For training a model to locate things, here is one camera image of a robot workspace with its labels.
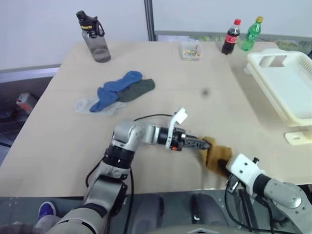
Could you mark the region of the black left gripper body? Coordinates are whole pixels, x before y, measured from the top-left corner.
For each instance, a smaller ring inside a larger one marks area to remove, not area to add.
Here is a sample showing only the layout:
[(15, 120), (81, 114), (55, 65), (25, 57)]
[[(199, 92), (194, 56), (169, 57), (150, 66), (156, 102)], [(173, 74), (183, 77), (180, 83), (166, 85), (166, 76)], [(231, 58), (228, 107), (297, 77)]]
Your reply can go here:
[(186, 138), (186, 131), (181, 128), (174, 128), (172, 140), (171, 140), (171, 150), (182, 151)]

